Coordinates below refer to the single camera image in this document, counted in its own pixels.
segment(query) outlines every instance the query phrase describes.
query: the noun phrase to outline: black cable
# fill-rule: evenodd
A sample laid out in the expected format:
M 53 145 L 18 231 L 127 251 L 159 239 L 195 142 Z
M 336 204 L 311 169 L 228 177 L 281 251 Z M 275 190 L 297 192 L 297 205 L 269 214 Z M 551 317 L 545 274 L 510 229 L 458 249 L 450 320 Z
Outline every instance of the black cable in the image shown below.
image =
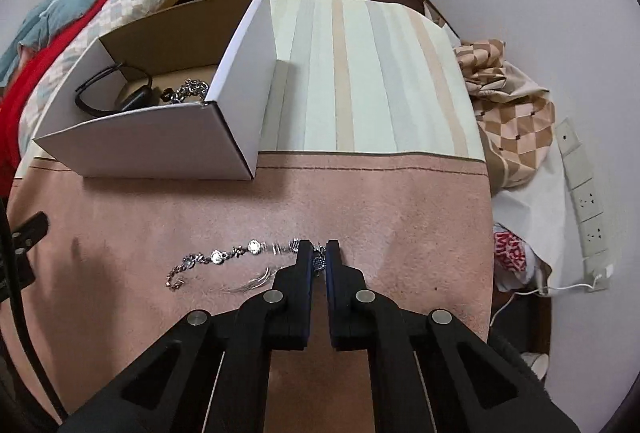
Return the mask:
M 113 74 L 117 70 L 121 70 L 123 68 L 130 68 L 133 70 L 137 70 L 138 72 L 142 72 L 146 76 L 146 85 L 137 89 L 133 94 L 131 94 L 127 99 L 122 102 L 122 106 L 117 107 L 115 110 L 100 110 L 98 108 L 94 108 L 93 106 L 87 105 L 82 100 L 82 93 L 88 89 L 91 85 L 97 83 L 101 79 L 104 79 L 109 74 Z M 153 78 L 149 72 L 145 71 L 142 68 L 134 67 L 133 65 L 127 65 L 125 63 L 114 63 L 113 65 L 108 66 L 107 68 L 103 68 L 98 73 L 91 76 L 87 81 L 82 83 L 76 89 L 76 106 L 80 108 L 83 112 L 93 116 L 94 118 L 102 118 L 104 116 L 113 116 L 115 114 L 120 114 L 122 112 L 126 112 L 128 110 L 135 110 L 137 108 L 143 108 L 144 106 L 148 106 L 151 102 L 151 97 L 153 95 L 152 91 L 152 83 Z
M 36 377 L 40 381 L 40 385 L 47 394 L 51 401 L 53 408 L 60 417 L 60 420 L 65 421 L 68 417 L 68 413 L 65 407 L 62 405 L 60 397 L 53 388 L 51 381 L 47 377 L 47 372 L 44 370 L 40 358 L 36 353 L 31 337 L 29 335 L 29 329 L 27 328 L 27 320 L 24 316 L 24 305 L 22 304 L 22 293 L 20 291 L 20 282 L 18 280 L 18 266 L 15 261 L 14 239 L 11 236 L 11 228 L 9 227 L 9 221 L 6 216 L 6 210 L 4 204 L 2 205 L 2 215 L 0 216 L 0 251 L 2 253 L 2 259 L 4 260 L 4 277 L 6 280 L 6 287 L 9 292 L 9 301 L 11 302 L 11 313 L 14 317 L 15 330 L 20 339 L 20 345 L 22 350 L 27 356 L 27 359 L 31 363 Z

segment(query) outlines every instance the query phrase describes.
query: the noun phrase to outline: power socket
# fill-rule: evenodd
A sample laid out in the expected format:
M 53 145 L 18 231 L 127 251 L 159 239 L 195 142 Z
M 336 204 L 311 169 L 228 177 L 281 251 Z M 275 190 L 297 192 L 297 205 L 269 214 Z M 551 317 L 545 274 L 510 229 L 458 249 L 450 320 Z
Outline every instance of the power socket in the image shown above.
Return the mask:
M 584 279 L 593 289 L 590 292 L 597 292 L 609 288 L 611 276 L 613 275 L 613 264 L 609 259 L 609 251 L 602 251 L 584 260 Z
M 571 153 L 580 146 L 580 140 L 575 135 L 574 125 L 569 118 L 566 118 L 556 126 L 556 139 L 562 156 Z
M 574 201 L 575 216 L 578 222 L 584 222 L 602 213 L 600 197 L 598 197 L 593 179 L 571 191 L 571 198 Z
M 583 257 L 594 256 L 607 249 L 607 238 L 602 214 L 586 222 L 579 223 L 578 230 L 580 231 Z

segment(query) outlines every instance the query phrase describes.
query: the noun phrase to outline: checkered bedding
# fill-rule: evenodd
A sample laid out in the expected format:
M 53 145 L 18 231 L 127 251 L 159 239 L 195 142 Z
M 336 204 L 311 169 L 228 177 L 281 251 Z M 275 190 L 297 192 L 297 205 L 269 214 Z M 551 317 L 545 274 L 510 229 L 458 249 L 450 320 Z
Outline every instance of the checkered bedding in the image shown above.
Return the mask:
M 503 41 L 478 41 L 455 53 L 478 121 L 492 192 L 526 184 L 554 138 L 556 111 L 548 90 L 503 59 Z
M 47 100 L 62 82 L 62 79 L 69 69 L 81 56 L 82 52 L 84 52 L 88 45 L 95 38 L 98 38 L 98 36 L 154 12 L 161 6 L 162 1 L 163 0 L 108 0 L 98 15 L 82 29 L 80 34 L 69 44 L 65 51 L 58 56 L 33 90 L 22 111 L 18 129 L 18 145 L 20 147 L 20 155 L 23 159 L 18 167 L 18 173 L 21 168 L 23 168 L 23 163 L 26 162 L 28 166 L 31 161 L 30 156 L 25 156 L 29 155 L 28 147 L 30 143 L 33 147 L 31 137 L 36 130 Z

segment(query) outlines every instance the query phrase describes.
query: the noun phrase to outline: headphone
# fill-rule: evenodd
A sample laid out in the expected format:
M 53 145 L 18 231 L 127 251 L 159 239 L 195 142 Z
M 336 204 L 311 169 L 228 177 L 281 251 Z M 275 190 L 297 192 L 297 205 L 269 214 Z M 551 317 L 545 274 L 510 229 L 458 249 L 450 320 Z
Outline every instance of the headphone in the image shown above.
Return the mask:
M 135 92 L 128 95 L 126 99 L 124 99 L 121 103 L 116 105 L 115 110 L 99 110 L 98 108 L 94 108 L 93 106 L 87 105 L 82 100 L 82 93 L 88 89 L 94 83 L 97 83 L 101 79 L 107 77 L 109 74 L 114 73 L 117 70 L 121 70 L 123 68 L 130 68 L 133 70 L 137 70 L 138 72 L 142 72 L 146 76 L 146 85 L 141 86 L 136 89 Z M 154 101 L 154 92 L 151 87 L 152 79 L 151 75 L 142 70 L 142 68 L 134 67 L 132 65 L 126 65 L 124 63 L 116 63 L 114 65 L 110 65 L 107 68 L 99 71 L 94 76 L 90 77 L 82 83 L 76 89 L 76 106 L 80 108 L 83 112 L 95 117 L 95 118 L 103 118 L 104 116 L 112 116 L 113 114 L 120 114 L 122 112 L 128 112 L 129 110 L 136 110 L 138 108 L 145 108 L 147 106 L 152 106 Z

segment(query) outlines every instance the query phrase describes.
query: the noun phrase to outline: bed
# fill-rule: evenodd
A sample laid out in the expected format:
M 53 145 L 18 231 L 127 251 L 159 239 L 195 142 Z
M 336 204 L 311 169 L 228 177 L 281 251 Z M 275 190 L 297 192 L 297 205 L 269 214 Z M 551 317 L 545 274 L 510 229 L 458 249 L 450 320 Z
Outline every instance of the bed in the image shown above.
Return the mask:
M 337 238 L 370 288 L 410 310 L 446 307 L 486 337 L 489 182 L 446 33 L 404 6 L 365 0 L 271 0 L 271 13 L 278 62 L 251 183 L 82 179 L 28 146 L 9 216 L 13 225 L 36 210 L 50 219 L 30 253 L 37 282 L 22 294 L 36 350 L 70 411 L 190 309 L 236 308 L 255 292 L 225 289 L 266 262 L 293 261 L 201 266 L 179 291 L 164 286 L 186 253 L 251 238 Z M 367 356 L 321 340 L 321 286 L 315 294 L 310 349 L 273 356 L 265 429 L 297 431 L 304 421 L 327 431 L 340 414 L 352 431 L 371 431 Z M 50 410 L 4 304 L 0 327 L 21 378 Z M 312 405 L 318 395 L 326 407 Z

